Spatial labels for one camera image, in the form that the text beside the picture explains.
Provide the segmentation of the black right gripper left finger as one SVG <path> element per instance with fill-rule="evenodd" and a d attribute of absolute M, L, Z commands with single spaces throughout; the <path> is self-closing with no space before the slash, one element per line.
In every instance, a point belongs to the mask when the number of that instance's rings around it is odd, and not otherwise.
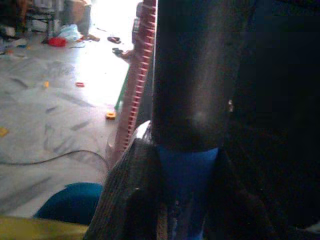
<path fill-rule="evenodd" d="M 134 132 L 120 160 L 105 179 L 85 240 L 167 240 L 162 166 L 151 136 L 151 122 Z"/>

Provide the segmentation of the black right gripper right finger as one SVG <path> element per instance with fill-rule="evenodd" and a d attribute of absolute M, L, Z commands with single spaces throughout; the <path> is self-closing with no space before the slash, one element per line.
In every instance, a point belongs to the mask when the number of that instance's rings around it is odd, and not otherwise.
<path fill-rule="evenodd" d="M 210 183 L 209 239 L 319 239 L 320 98 L 279 125 L 233 120 Z"/>

